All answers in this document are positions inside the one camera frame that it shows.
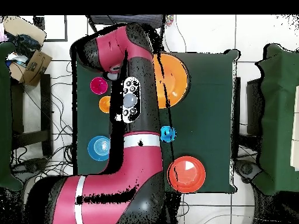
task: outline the blue bowl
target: blue bowl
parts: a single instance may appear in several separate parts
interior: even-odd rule
[[[174,127],[163,126],[161,128],[161,140],[163,142],[172,142],[176,138],[176,131]]]
[[[110,139],[105,136],[96,136],[88,144],[88,153],[93,160],[102,162],[108,160],[110,151]]]

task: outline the small cup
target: small cup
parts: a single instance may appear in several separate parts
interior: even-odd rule
[[[91,81],[91,91],[95,93],[96,95],[102,95],[106,93],[108,90],[108,84],[107,82],[101,78],[93,78]]]

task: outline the black wire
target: black wire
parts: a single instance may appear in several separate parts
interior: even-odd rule
[[[188,212],[189,212],[189,209],[190,209],[190,206],[189,206],[189,204],[187,204],[186,202],[184,202],[184,201],[182,201],[182,203],[184,203],[184,204],[186,204],[187,205],[187,207],[188,207],[188,210],[187,210],[187,212],[186,213],[184,213],[183,215],[179,215],[179,216],[176,216],[176,217],[181,217],[181,216],[185,216]]]
[[[51,88],[57,84],[72,85],[71,83],[57,82],[57,83],[52,84]]]
[[[107,15],[107,16],[108,16],[108,18],[111,20],[111,22],[112,22],[113,24],[117,24],[116,21],[113,20],[109,15]]]
[[[71,75],[72,75],[72,72],[71,72],[71,71],[68,71],[68,65],[67,65],[66,70],[67,70],[67,72],[71,73],[70,75],[63,75],[63,76],[59,76],[59,77],[57,77],[57,78],[51,78],[51,79],[58,79],[58,78],[60,78],[60,77],[64,77],[64,76],[71,76]]]
[[[253,156],[250,154],[250,153],[248,153],[246,150],[245,150],[245,147],[243,148],[242,146],[239,146],[241,149],[243,149],[253,160],[256,160],[255,158],[253,158]]]
[[[20,161],[20,157],[21,157],[22,155],[24,155],[24,154],[28,151],[26,147],[22,147],[22,148],[25,149],[25,152],[19,155],[19,157],[18,157],[18,162],[19,162],[19,163],[21,163],[21,161]]]
[[[182,36],[183,38],[183,41],[184,41],[184,44],[185,44],[185,52],[187,52],[187,45],[186,45],[186,42],[185,42],[185,39],[183,37],[183,35],[181,34],[180,30],[179,30],[179,27],[178,27],[178,23],[176,22],[176,29],[179,31],[179,34]],[[170,53],[172,53],[172,51],[169,49],[168,45],[167,45],[167,41],[166,41],[166,34],[164,33],[164,40],[165,40],[165,44],[166,44],[166,47],[167,49],[169,50]]]
[[[167,49],[169,50],[170,53],[172,53],[172,51],[169,49],[168,45],[167,45],[167,42],[166,42],[166,34],[164,33],[164,40],[165,40],[165,44],[166,44],[166,47]]]
[[[175,23],[176,23],[176,28],[177,28],[177,30],[178,30],[179,33],[180,33],[180,30],[179,30],[179,27],[178,27],[178,23],[177,23],[177,21],[176,21],[176,15],[175,15]],[[185,52],[187,52],[187,45],[186,45],[185,39],[184,39],[183,36],[182,36],[182,38],[183,38],[183,41],[184,41],[184,44],[185,44]]]
[[[40,111],[43,113],[43,114],[45,114],[46,116],[47,116],[47,118],[55,125],[55,127],[58,129],[58,131],[60,131],[59,130],[59,128],[57,127],[57,125],[54,123],[54,121],[46,114],[46,113],[44,113],[44,111],[42,111],[41,110],[41,108],[34,102],[34,100],[30,97],[30,95],[27,93],[27,91],[25,90],[25,87],[23,86],[23,89],[24,89],[24,92],[29,96],[29,98],[32,100],[32,102],[40,109]],[[65,147],[65,145],[64,145],[64,140],[63,140],[63,137],[62,137],[62,135],[60,135],[61,136],[61,139],[62,139],[62,143],[63,143],[63,149],[64,149],[64,147]]]
[[[24,88],[24,92],[29,96],[29,98],[32,100],[32,102],[40,109],[40,111],[55,125],[55,127],[58,129],[59,131],[59,128],[57,127],[57,125],[54,123],[54,121],[46,114],[44,113],[44,111],[34,102],[34,100],[31,98],[31,96],[27,93],[27,91],[25,90],[25,87],[23,86]]]
[[[71,128],[69,125],[67,125],[67,124],[62,120],[62,112],[60,111],[60,108],[55,104],[55,102],[52,101],[52,103],[58,108],[58,111],[60,112],[60,127],[61,127],[61,129],[62,129],[62,130],[60,131],[60,133],[61,133],[62,131],[64,131],[64,129],[67,128],[67,127],[72,131],[72,128]]]
[[[52,101],[57,106],[57,108],[59,109],[59,112],[60,112],[60,126],[61,126],[61,122],[63,122],[72,131],[72,128],[62,120],[62,114],[63,114],[63,110],[64,110],[64,105],[63,105],[62,101],[59,98],[57,98],[56,96],[54,96],[52,93],[51,93],[51,95],[53,97],[55,97],[57,100],[59,100],[62,105],[62,110],[60,111],[60,108]]]
[[[238,156],[237,158],[244,158],[244,157],[249,157],[249,156],[252,156],[252,155],[257,155],[258,153],[253,153],[251,155],[241,155],[241,156]]]

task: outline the plate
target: plate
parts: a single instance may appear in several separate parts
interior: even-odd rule
[[[162,69],[158,62],[158,56],[154,55],[154,70],[158,96],[158,104],[160,109],[166,108],[166,97],[164,84],[167,91],[167,97],[171,107],[180,102],[185,96],[189,82],[187,69],[183,62],[173,55],[161,54],[161,64],[164,70],[164,78]]]
[[[193,193],[203,185],[206,171],[202,163],[192,156],[177,158],[168,167],[168,183],[181,193]]]

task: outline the tile floor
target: tile floor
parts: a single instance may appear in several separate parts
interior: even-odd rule
[[[32,16],[23,16],[32,22]],[[254,62],[262,59],[263,48],[268,43],[279,43],[284,48],[295,50],[299,47],[298,25],[293,24],[294,19],[284,16],[271,15],[177,15],[171,27],[165,30],[169,51],[184,52],[196,51],[198,53],[223,53],[227,49],[240,50],[241,57],[237,62],[237,76],[241,77],[241,119],[242,124],[247,123],[246,110],[246,83],[249,80],[260,77],[260,71]],[[85,16],[67,16],[67,41],[45,42],[42,51],[52,56],[53,60],[46,73],[53,78],[51,84],[57,82],[71,83],[71,70],[69,64],[69,48],[77,39],[92,34],[93,31],[87,23]],[[47,39],[64,39],[64,16],[46,16]],[[33,100],[40,106],[39,86],[26,87]],[[55,85],[52,87],[53,95],[64,104],[62,119],[72,125],[72,87],[69,85]],[[53,101],[61,109],[61,103],[53,98]],[[36,106],[25,94],[26,115],[24,119],[25,131],[40,130],[40,113]],[[59,124],[59,111],[53,105],[53,119]],[[240,130],[246,133],[246,126],[240,125]],[[53,126],[53,133],[58,130]],[[71,136],[64,135],[65,145],[72,142]],[[62,139],[54,141],[54,150],[62,146]],[[239,154],[246,152],[240,148]],[[28,146],[28,153],[23,158],[41,157],[41,145]],[[62,152],[55,155],[55,160],[62,159]],[[71,167],[65,169],[72,173]],[[34,178],[28,185],[28,190],[34,183]],[[235,194],[186,194],[184,202],[179,209],[180,224],[251,224],[254,213],[254,198],[252,188],[244,184],[241,178],[234,174],[234,184],[238,191]]]

